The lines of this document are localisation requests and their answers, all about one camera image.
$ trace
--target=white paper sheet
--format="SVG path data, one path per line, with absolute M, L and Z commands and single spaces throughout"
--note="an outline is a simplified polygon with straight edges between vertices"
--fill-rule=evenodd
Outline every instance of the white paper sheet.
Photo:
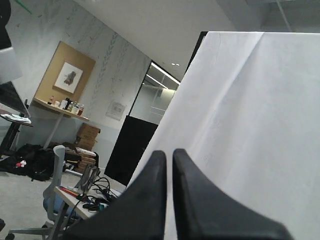
M 165 239 L 175 239 L 172 153 L 185 148 L 229 196 L 320 237 L 320 34 L 209 32 L 147 147 L 168 165 Z

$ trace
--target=framed picture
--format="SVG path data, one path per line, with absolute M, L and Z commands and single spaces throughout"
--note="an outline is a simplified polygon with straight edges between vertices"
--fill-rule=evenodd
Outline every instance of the framed picture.
M 54 86 L 65 90 L 69 93 L 74 93 L 83 71 L 70 63 L 64 62 Z

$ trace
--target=ceiling light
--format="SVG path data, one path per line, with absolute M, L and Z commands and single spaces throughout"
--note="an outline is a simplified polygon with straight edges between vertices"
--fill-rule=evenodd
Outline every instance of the ceiling light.
M 180 82 L 178 80 L 176 80 L 173 76 L 169 75 L 168 73 L 166 73 L 165 71 L 163 71 L 160 67 L 158 67 L 157 65 L 155 65 L 153 62 L 151 63 L 151 66 L 156 68 L 157 70 L 159 70 L 161 73 L 163 73 L 164 75 L 166 75 L 168 78 L 170 78 L 172 81 L 174 81 L 176 84 L 180 85 Z
M 148 74 L 146 75 L 148 78 L 152 79 L 153 81 L 155 81 L 157 84 L 161 85 L 162 87 L 166 88 L 166 89 L 169 89 L 167 88 L 165 85 L 163 85 L 161 82 L 155 80 L 152 76 L 149 76 Z

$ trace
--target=gray chair backrest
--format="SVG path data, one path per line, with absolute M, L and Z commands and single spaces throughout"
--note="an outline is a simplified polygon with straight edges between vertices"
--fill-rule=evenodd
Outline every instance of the gray chair backrest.
M 56 218 L 56 215 L 54 214 L 54 206 L 55 206 L 55 199 L 56 199 L 56 193 L 54 192 L 54 189 L 55 187 L 59 187 L 61 185 L 66 148 L 63 145 L 58 145 L 53 148 L 53 152 L 54 152 L 54 170 L 53 170 L 52 181 L 51 181 L 51 184 L 43 192 L 44 199 L 48 199 L 48 198 L 51 199 L 48 205 L 48 210 L 47 210 L 48 219 L 51 221 L 54 221 Z

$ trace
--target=gray carpet floor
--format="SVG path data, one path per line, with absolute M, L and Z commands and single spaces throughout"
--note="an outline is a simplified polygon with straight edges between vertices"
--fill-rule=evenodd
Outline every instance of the gray carpet floor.
M 79 177 L 64 173 L 61 184 L 75 186 Z M 6 226 L 0 232 L 4 240 L 10 229 L 41 228 L 47 221 L 43 208 L 43 191 L 50 181 L 31 181 L 28 176 L 0 172 L 0 219 Z M 15 240 L 40 240 L 41 236 L 15 234 Z

